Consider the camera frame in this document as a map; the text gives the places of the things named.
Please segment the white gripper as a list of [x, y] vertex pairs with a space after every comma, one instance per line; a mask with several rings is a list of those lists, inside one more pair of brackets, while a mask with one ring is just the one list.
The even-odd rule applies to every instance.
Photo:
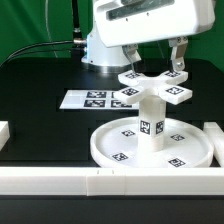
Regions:
[[124, 45], [132, 71], [141, 60], [137, 44], [164, 39], [170, 39], [172, 70], [183, 71], [186, 36], [211, 29], [215, 21], [212, 0], [98, 0], [93, 12], [100, 39], [106, 47]]

